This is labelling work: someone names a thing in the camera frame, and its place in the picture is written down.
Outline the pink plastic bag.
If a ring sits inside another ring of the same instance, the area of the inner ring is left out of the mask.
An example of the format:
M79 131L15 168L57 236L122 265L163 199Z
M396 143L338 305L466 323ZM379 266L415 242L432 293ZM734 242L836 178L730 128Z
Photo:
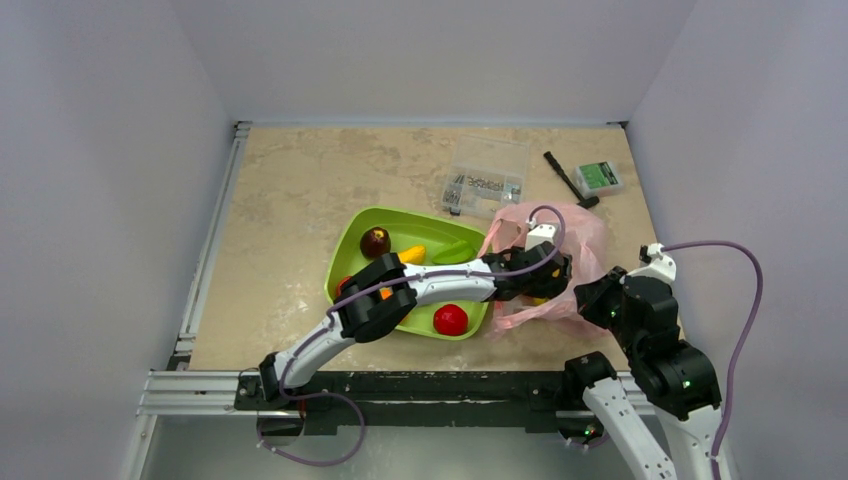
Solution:
M510 247L523 247L528 232L527 221L538 202L510 205L499 210L486 233L481 254L500 252ZM554 208L565 220L565 237L561 251L572 257L571 282L566 291L535 306L532 297L519 296L514 300L495 304L487 337L494 340L507 331L532 320L542 320L564 333L582 339L594 339L606 331L584 320L578 314L573 288L591 283L605 274L604 264L608 229L605 223L590 211L575 204L555 203Z

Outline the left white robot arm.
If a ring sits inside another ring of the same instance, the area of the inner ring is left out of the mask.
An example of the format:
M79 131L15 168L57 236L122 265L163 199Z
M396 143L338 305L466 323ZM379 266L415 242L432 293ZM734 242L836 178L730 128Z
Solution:
M289 407L298 388L327 362L354 344L387 336L417 307L557 296L570 280L570 255L549 241L457 265L407 264L396 253L384 254L343 283L340 295L308 335L263 359L259 395L272 408Z

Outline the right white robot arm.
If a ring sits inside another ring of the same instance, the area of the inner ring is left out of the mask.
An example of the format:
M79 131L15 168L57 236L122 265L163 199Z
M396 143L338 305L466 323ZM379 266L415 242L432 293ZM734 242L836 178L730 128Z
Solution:
M717 376L708 357L681 338L674 279L672 267L616 267L574 289L579 314L615 337L670 449L660 447L634 412L602 353L567 361L561 394L597 417L637 478L729 479L728 458L714 444L722 420Z

